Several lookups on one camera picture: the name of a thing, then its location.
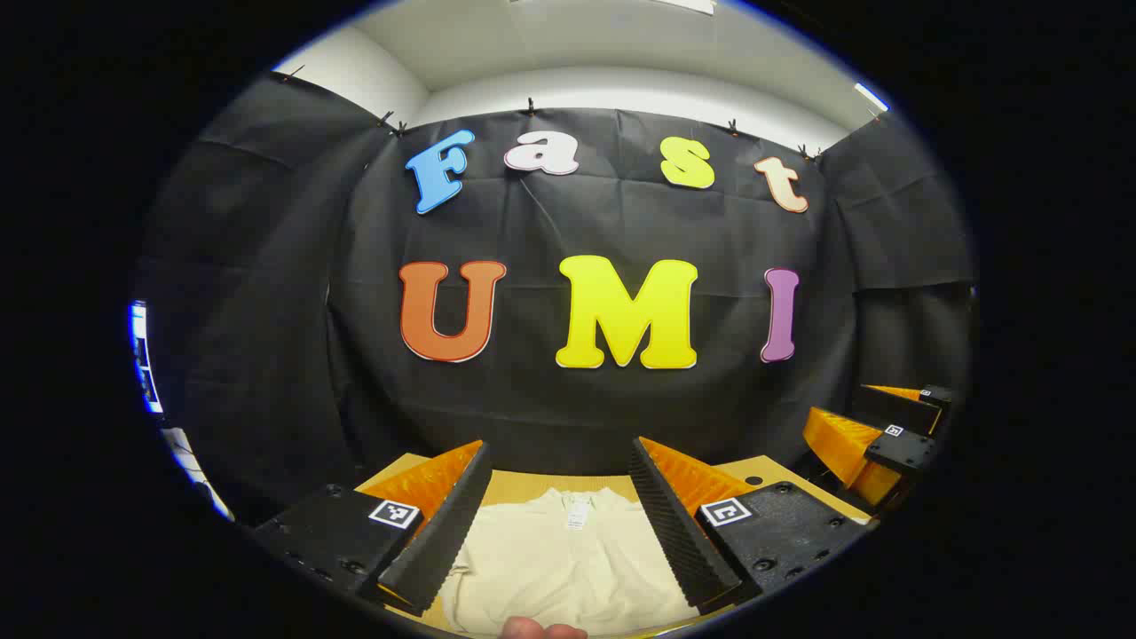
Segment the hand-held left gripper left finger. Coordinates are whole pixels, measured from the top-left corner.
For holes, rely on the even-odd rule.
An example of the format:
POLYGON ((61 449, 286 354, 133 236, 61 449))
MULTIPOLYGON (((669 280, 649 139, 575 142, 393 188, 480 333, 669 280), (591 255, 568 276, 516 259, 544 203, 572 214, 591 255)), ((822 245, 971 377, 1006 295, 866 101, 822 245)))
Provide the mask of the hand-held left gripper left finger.
POLYGON ((471 441, 369 488, 324 486, 262 525, 264 549, 357 599, 421 616, 462 549, 492 478, 471 441))

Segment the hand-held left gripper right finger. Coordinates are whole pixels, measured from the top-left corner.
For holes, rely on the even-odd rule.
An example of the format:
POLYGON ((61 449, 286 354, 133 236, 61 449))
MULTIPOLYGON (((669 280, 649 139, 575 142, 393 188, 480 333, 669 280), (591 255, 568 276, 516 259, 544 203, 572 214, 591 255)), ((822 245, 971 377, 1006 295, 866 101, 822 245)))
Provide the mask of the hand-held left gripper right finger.
POLYGON ((690 606, 708 614, 768 600, 872 533, 792 478, 754 486, 638 437, 630 480, 690 606))

